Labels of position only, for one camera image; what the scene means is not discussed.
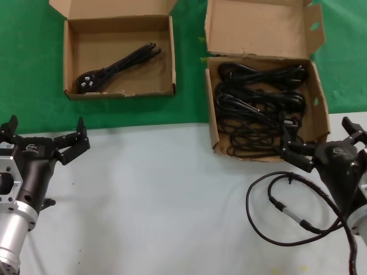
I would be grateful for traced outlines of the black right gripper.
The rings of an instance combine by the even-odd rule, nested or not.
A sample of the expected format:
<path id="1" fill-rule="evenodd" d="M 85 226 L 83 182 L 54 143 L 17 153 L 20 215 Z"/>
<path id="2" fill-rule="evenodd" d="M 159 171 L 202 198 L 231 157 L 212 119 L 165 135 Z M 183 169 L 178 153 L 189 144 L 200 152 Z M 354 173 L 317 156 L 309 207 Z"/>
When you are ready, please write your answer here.
<path id="1" fill-rule="evenodd" d="M 356 189 L 366 168 L 366 161 L 358 158 L 354 145 L 359 142 L 367 145 L 367 134 L 347 116 L 343 117 L 342 126 L 348 137 L 343 141 L 321 144 L 317 148 L 315 143 L 292 140 L 288 131 L 284 130 L 280 141 L 280 158 L 305 172 L 312 172 L 315 164 L 321 181 L 338 209 L 350 215 L 366 204 L 362 191 Z"/>

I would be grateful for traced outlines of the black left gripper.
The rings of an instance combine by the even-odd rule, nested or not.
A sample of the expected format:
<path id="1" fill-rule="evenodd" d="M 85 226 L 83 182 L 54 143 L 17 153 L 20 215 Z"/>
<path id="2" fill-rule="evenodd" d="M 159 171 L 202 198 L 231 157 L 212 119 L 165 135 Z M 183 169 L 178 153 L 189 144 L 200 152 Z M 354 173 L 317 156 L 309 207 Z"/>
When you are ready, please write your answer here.
<path id="1" fill-rule="evenodd" d="M 54 139 L 48 137 L 22 137 L 16 135 L 18 118 L 12 115 L 10 120 L 1 124 L 1 142 L 15 144 L 23 157 L 21 170 L 22 186 L 17 200 L 40 212 L 54 173 L 57 160 L 62 165 L 90 149 L 84 120 L 79 117 L 76 131 Z"/>

